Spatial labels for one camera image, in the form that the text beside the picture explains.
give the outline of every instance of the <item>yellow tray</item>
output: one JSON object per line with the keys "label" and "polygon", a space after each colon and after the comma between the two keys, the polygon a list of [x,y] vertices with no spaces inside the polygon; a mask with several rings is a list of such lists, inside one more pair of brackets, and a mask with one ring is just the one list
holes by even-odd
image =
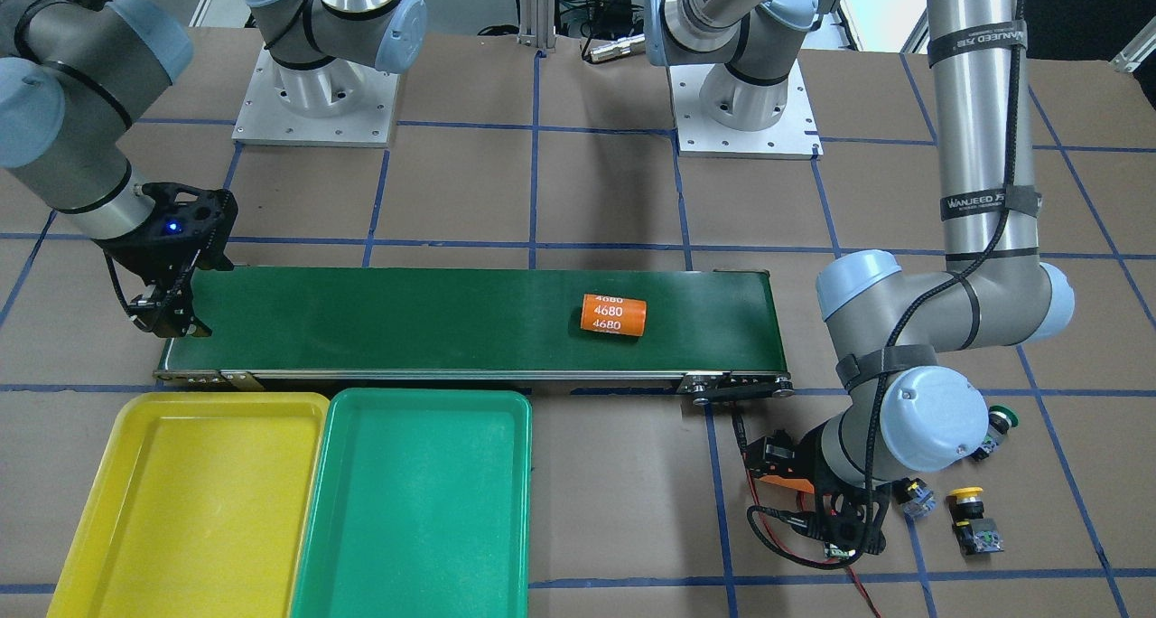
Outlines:
{"label": "yellow tray", "polygon": [[49,617],[286,616],[327,408],[312,393],[129,401]]}

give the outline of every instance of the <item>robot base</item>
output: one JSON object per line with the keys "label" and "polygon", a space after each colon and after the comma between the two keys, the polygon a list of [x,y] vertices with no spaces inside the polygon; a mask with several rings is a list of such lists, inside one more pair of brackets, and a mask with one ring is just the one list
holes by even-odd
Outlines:
{"label": "robot base", "polygon": [[351,65],[364,79],[357,106],[344,114],[310,118],[279,100],[276,65],[268,51],[257,58],[232,139],[266,146],[341,146],[388,148],[394,127],[400,76]]}
{"label": "robot base", "polygon": [[810,98],[799,64],[788,76],[791,98],[779,121],[757,132],[724,127],[703,110],[698,99],[706,74],[714,65],[681,65],[669,69],[670,98],[679,128],[679,151],[692,157],[765,157],[810,159],[823,154]]}

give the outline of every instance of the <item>green conveyor belt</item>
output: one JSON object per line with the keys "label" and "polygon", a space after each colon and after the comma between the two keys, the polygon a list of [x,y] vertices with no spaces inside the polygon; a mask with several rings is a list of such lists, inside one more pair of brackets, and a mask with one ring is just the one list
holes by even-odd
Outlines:
{"label": "green conveyor belt", "polygon": [[[237,268],[198,271],[210,338],[173,338],[157,375],[644,379],[787,371],[765,273]],[[583,293],[646,300],[639,338],[578,329]]]}

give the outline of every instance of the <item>gray floor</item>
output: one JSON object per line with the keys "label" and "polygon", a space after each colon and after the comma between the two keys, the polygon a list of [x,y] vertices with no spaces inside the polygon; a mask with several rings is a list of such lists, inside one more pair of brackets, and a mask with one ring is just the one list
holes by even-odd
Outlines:
{"label": "gray floor", "polygon": [[[751,433],[798,435],[847,403],[820,269],[865,247],[942,267],[921,58],[807,51],[823,158],[705,161],[675,155],[668,85],[644,61],[592,67],[566,40],[538,59],[510,38],[433,36],[386,158],[234,146],[260,38],[194,37],[193,66],[121,147],[154,178],[231,187],[232,259],[765,268],[800,393],[748,404]],[[1022,425],[990,461],[925,479],[941,494],[984,486],[1008,552],[963,559],[946,512],[907,524],[892,511],[887,552],[857,566],[885,616],[1156,616],[1156,112],[1104,64],[1029,72],[1040,244],[1077,314],[1050,342],[944,356]],[[0,616],[22,618],[45,613],[112,419],[155,388],[161,342],[120,318],[96,247],[7,173],[0,199]],[[779,560],[749,533],[726,416],[565,385],[531,399],[532,616],[869,615],[846,578]]]}

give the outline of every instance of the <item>green tray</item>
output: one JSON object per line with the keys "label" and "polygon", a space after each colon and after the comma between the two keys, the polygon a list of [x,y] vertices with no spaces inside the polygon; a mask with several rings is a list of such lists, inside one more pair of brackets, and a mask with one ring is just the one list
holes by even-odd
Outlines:
{"label": "green tray", "polygon": [[[655,380],[787,367],[762,271],[237,268],[198,271],[210,338],[157,377],[245,380]],[[639,338],[578,327],[583,293],[646,300]]]}
{"label": "green tray", "polygon": [[339,393],[294,618],[524,617],[529,435],[514,392]]}

